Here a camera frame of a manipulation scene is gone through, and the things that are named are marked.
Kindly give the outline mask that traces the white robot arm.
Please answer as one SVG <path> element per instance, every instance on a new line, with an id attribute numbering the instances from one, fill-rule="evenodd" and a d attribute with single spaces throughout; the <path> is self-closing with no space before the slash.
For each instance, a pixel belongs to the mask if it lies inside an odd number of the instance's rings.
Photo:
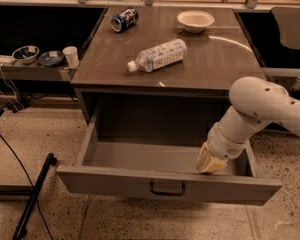
<path id="1" fill-rule="evenodd" d="M 231 106 L 209 130 L 196 163 L 200 173 L 224 169 L 247 147 L 249 138 L 270 123 L 300 137 L 300 100 L 275 83 L 257 77 L 236 80 L 229 90 Z"/>

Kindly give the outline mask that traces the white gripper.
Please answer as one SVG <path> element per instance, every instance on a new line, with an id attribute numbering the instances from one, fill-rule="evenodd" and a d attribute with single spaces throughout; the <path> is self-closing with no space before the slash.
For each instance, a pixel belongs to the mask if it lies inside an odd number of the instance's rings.
<path id="1" fill-rule="evenodd" d="M 199 151 L 196 169 L 202 174 L 213 174 L 227 167 L 226 159 L 238 158 L 245 145 L 236 143 L 221 131 L 218 123 L 215 123 Z"/>

